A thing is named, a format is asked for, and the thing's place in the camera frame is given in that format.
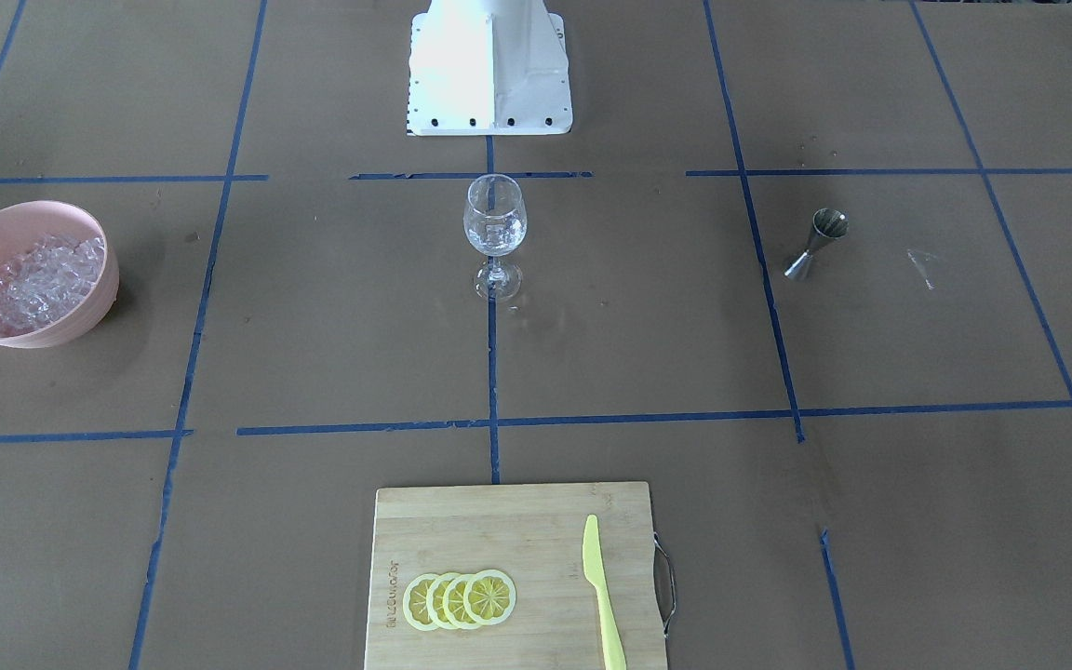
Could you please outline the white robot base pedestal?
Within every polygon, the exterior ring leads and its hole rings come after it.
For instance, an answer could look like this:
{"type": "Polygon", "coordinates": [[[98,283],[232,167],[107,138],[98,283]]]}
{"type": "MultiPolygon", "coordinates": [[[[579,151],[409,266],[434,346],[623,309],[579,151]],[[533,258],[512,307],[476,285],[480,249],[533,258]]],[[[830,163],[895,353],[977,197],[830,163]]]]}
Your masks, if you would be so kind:
{"type": "Polygon", "coordinates": [[[410,135],[571,131],[565,21],[544,1],[433,1],[410,38],[410,135]]]}

